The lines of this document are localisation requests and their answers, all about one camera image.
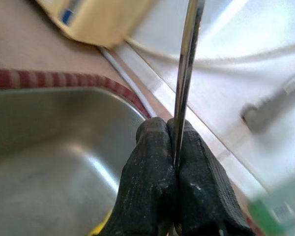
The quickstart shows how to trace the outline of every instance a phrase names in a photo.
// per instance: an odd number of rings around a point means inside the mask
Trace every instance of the red striped edge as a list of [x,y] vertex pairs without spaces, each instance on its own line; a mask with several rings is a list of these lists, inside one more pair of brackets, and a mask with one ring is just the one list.
[[146,117],[150,117],[139,97],[107,77],[93,74],[0,69],[0,89],[98,87],[126,98]]

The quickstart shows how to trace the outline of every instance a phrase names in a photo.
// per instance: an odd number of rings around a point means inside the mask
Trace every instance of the metal utensil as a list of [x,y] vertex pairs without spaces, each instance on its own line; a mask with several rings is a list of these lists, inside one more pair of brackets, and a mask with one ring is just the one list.
[[174,116],[174,167],[179,170],[186,106],[205,0],[190,0],[183,30]]

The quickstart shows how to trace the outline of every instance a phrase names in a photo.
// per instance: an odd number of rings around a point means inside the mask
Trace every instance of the white cable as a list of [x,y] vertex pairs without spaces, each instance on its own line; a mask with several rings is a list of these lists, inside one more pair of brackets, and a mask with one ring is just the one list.
[[136,93],[136,95],[141,100],[143,106],[149,113],[151,117],[156,117],[157,114],[154,111],[154,109],[151,107],[150,103],[146,99],[146,97],[143,95],[141,90],[137,87],[137,85],[133,82],[133,80],[130,78],[130,76],[127,74],[127,72],[124,71],[124,69],[119,65],[119,63],[116,61],[116,59],[108,52],[108,50],[104,47],[98,47],[99,51],[103,54],[104,58],[106,58],[107,61],[110,62],[110,64],[113,66],[113,68],[119,73],[119,75],[127,82],[127,84],[133,89],[133,91]]
[[[126,41],[134,46],[135,48],[142,50],[148,54],[156,56],[158,58],[167,59],[169,61],[178,62],[179,55],[173,54],[163,54],[155,49],[143,45],[140,42],[134,40],[133,38],[126,38]],[[248,63],[248,62],[255,62],[259,60],[266,60],[270,58],[276,58],[282,55],[295,53],[295,44],[275,48],[268,51],[257,52],[255,54],[244,55],[239,57],[230,57],[230,58],[214,58],[214,59],[196,59],[195,66],[196,67],[212,67],[212,66],[219,66],[219,65],[226,65],[226,64],[234,64],[234,63]]]

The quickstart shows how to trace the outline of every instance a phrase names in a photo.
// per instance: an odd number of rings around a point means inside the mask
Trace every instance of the green object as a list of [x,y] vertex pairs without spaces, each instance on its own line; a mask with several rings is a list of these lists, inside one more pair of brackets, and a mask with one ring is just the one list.
[[249,211],[266,234],[295,236],[295,179],[253,201]]

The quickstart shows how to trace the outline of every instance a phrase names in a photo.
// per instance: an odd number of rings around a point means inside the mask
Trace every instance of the sink basin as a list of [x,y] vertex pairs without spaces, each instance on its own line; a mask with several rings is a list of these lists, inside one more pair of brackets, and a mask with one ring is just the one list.
[[144,120],[102,88],[0,91],[0,236],[87,235]]

